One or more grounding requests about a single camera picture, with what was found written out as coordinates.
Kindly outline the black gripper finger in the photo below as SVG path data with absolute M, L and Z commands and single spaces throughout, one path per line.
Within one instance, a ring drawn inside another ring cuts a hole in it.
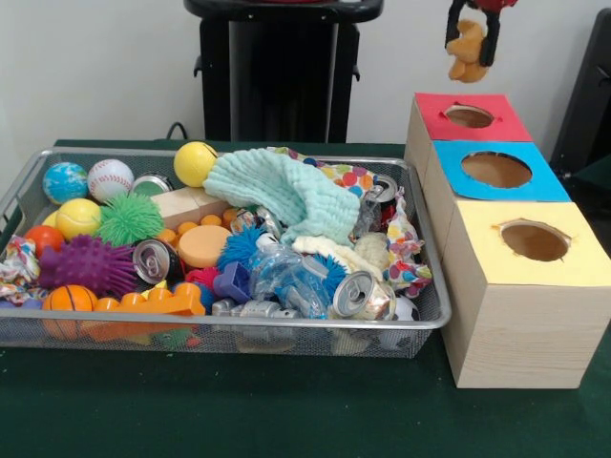
M 463 8 L 469 3 L 469 0 L 452 0 L 449 11 L 445 34 L 445 44 L 447 46 L 450 42 L 460 37 L 460 31 L 458 29 L 458 22 L 460 20 L 460 14 Z
M 483 10 L 486 16 L 487 34 L 481 43 L 479 64 L 482 67 L 491 67 L 495 62 L 497 40 L 500 32 L 500 13 L 492 10 Z

